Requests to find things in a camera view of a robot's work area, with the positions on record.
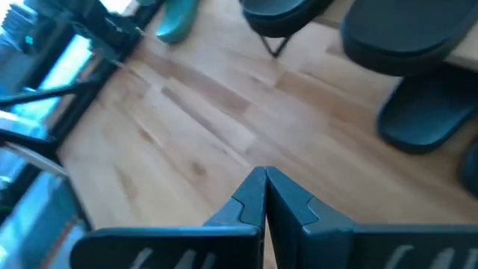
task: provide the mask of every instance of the black chair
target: black chair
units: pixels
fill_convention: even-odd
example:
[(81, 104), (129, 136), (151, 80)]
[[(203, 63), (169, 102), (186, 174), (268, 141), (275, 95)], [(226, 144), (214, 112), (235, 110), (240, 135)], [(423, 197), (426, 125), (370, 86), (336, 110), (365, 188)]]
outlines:
[[(243, 0), (243, 15), (250, 28), (260, 37), (267, 51), (280, 56), (290, 38), (316, 16), (324, 12), (332, 0)], [(283, 38), (276, 50), (265, 37)]]
[(478, 1), (357, 0), (341, 25), (345, 54), (387, 75), (416, 75), (444, 60), (478, 19)]

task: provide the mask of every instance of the wooden floor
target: wooden floor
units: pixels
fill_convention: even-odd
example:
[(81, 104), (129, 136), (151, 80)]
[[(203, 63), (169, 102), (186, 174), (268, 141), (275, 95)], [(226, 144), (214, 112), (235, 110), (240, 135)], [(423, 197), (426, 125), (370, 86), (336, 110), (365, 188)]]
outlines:
[(456, 179), (477, 123), (428, 155), (385, 145), (375, 116), (397, 78), (336, 36), (311, 23), (273, 60), (237, 1), (203, 0), (186, 42), (144, 40), (60, 151), (93, 224), (199, 226), (259, 165), (360, 222), (477, 223)]

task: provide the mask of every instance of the green object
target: green object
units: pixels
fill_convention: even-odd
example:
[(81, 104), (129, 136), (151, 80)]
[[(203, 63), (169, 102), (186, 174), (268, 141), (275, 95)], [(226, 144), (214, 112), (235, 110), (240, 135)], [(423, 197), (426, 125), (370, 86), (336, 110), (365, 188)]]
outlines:
[(137, 0), (140, 5), (148, 6), (156, 3), (156, 0)]
[(156, 36), (168, 44), (181, 42), (193, 26), (199, 0), (167, 0), (164, 19)]
[(27, 44), (33, 45), (33, 42), (34, 42), (33, 37), (25, 37), (25, 42)]

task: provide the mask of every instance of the metal chair leg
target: metal chair leg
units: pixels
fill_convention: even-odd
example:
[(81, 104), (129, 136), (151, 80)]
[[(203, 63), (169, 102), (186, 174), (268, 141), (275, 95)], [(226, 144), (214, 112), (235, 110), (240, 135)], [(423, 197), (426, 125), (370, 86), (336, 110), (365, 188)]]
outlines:
[(289, 42), (289, 40), (291, 39), (292, 36), (285, 37), (282, 40), (282, 42), (279, 44), (277, 49), (274, 50), (274, 51), (270, 48), (270, 45), (267, 42), (267, 40), (265, 39), (265, 37), (263, 37), (263, 36), (259, 36), (259, 37), (261, 37), (261, 41), (264, 44), (264, 46), (266, 47), (267, 52), (269, 52), (269, 54), (271, 54), (272, 57), (277, 58), (278, 56), (280, 56), (280, 54), (282, 53), (282, 51), (284, 50), (285, 46), (287, 45), (287, 43)]

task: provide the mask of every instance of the black frame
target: black frame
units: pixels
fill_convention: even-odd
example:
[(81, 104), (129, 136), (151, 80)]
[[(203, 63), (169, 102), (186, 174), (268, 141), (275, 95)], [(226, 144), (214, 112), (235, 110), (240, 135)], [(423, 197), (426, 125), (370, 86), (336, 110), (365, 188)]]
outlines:
[(289, 41), (291, 40), (291, 37), (292, 37), (292, 36), (288, 36), (288, 37), (282, 38), (281, 43), (279, 44), (279, 46), (278, 46), (277, 49), (275, 49), (275, 50), (272, 50), (272, 48), (270, 47), (270, 44), (269, 44), (269, 43), (267, 42), (267, 40), (266, 40), (266, 37), (261, 36), (261, 35), (259, 35), (259, 37), (261, 38), (262, 43), (263, 43), (264, 46), (266, 47), (267, 52), (268, 52), (272, 57), (277, 58), (278, 56), (281, 55), (282, 51), (285, 49), (286, 45), (289, 43)]
[(203, 227), (99, 229), (70, 264), (262, 269), (266, 218), (278, 269), (478, 268), (478, 225), (357, 223), (275, 167), (256, 167)]
[[(161, 2), (162, 1), (158, 1), (150, 6), (139, 7), (135, 15), (129, 17), (129, 19), (131, 19), (140, 30), (144, 30), (158, 11), (159, 7), (161, 6)], [(69, 42), (75, 35), (72, 27), (66, 27), (65, 31), (65, 34), (60, 35), (60, 39), (58, 41), (59, 47), (57, 47), (55, 53), (50, 54), (50, 56), (44, 60), (43, 64), (40, 64), (36, 68), (35, 72), (25, 79), (25, 86), (38, 86), (46, 77), (49, 70), (56, 63), (57, 59), (61, 56), (64, 49), (68, 46)], [(134, 48), (141, 40), (141, 37), (142, 36), (139, 31), (130, 34), (130, 37), (123, 50), (117, 55), (117, 62), (123, 62), (133, 52)], [(61, 164), (56, 154), (58, 148), (66, 140), (69, 133), (75, 128), (78, 121), (90, 107), (90, 104), (98, 96), (100, 90), (106, 84), (108, 79), (117, 71), (117, 68), (118, 67), (116, 64), (103, 59), (93, 69), (91, 74), (88, 75), (88, 78), (85, 82), (73, 84), (68, 87), (59, 87), (52, 90), (47, 90), (42, 93), (28, 93), (6, 99), (0, 99), (0, 108), (5, 108), (11, 105), (37, 101), (53, 96), (64, 96), (66, 94), (72, 93), (75, 94), (75, 97), (69, 104), (69, 107), (64, 111), (55, 125), (49, 130), (49, 136), (46, 139), (38, 139), (23, 134), (17, 134), (15, 132), (0, 130), (0, 141), (3, 143), (16, 143), (20, 146), (27, 147)], [(9, 188), (5, 191), (7, 195), (3, 201), (4, 205), (13, 208), (22, 199), (25, 192), (38, 177), (41, 171), (42, 170), (40, 168), (35, 167), (33, 164), (26, 164), (16, 177), (16, 180), (12, 182)], [(0, 219), (0, 223), (3, 223), (3, 221), (7, 218), (7, 216), (2, 217), (3, 219)], [(84, 212), (82, 212), (81, 217), (83, 217), (87, 223), (87, 228), (91, 229), (92, 226), (90, 221), (87, 219), (87, 216), (84, 214)]]

